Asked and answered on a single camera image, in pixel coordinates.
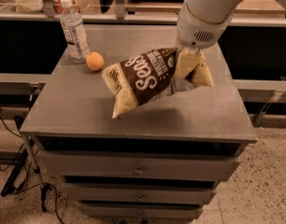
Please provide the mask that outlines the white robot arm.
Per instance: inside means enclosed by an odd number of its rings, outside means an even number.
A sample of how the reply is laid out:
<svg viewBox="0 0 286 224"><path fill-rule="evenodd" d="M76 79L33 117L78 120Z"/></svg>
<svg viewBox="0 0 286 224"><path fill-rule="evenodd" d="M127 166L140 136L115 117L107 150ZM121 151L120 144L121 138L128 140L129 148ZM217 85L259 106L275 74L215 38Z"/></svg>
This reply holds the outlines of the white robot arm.
<svg viewBox="0 0 286 224"><path fill-rule="evenodd" d="M198 51L219 44L234 78L286 77L286 29L230 28L243 0L184 0L177 24L180 45ZM286 0L277 0L286 10Z"/></svg>

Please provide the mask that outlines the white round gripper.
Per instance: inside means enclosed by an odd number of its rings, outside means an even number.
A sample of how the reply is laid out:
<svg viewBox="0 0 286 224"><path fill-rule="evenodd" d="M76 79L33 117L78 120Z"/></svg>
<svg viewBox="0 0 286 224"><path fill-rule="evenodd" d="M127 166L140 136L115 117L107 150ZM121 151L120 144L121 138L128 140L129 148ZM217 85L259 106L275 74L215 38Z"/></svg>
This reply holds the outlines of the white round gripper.
<svg viewBox="0 0 286 224"><path fill-rule="evenodd" d="M185 78L202 62L202 52L213 46L225 31L234 12L234 0L184 0L177 34L183 48L174 77Z"/></svg>

